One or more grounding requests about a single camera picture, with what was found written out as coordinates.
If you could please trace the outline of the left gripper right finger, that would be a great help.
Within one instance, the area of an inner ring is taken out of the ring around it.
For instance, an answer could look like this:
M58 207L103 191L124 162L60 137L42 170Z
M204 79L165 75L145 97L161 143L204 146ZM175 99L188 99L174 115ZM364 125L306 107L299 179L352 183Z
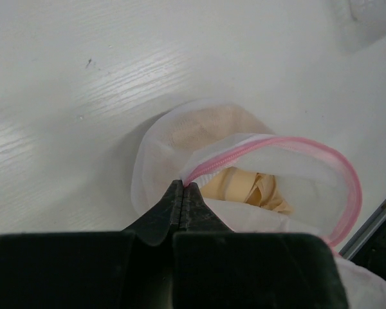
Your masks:
M183 193L187 230L175 233L175 308L347 308L333 253L302 233L200 230L213 214L196 184Z

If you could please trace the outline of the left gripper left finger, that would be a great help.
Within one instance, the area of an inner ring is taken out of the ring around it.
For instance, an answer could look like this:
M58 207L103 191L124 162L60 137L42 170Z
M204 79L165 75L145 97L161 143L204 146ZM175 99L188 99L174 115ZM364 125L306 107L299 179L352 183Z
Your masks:
M128 308L173 262L183 184L121 231L0 235L0 308Z

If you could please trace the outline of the white mesh laundry bag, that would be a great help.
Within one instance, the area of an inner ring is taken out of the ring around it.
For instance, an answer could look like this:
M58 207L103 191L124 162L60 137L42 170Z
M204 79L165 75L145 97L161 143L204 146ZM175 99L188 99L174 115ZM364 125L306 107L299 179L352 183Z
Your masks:
M258 133L230 135L197 151L170 144L173 120L180 114L229 103L201 100L181 105L159 118L143 137L133 169L131 201L143 216L179 180L183 193L190 184L201 187L225 168L236 167L273 175L281 196L293 212L283 214L234 201L201 196L203 214L213 214L199 229L234 233L302 233L324 241L333 253L347 294L347 308L386 308L386 280L355 265L335 252L350 233L362 206L358 175L346 157L335 149L302 137ZM179 223L171 236L187 230L183 200Z

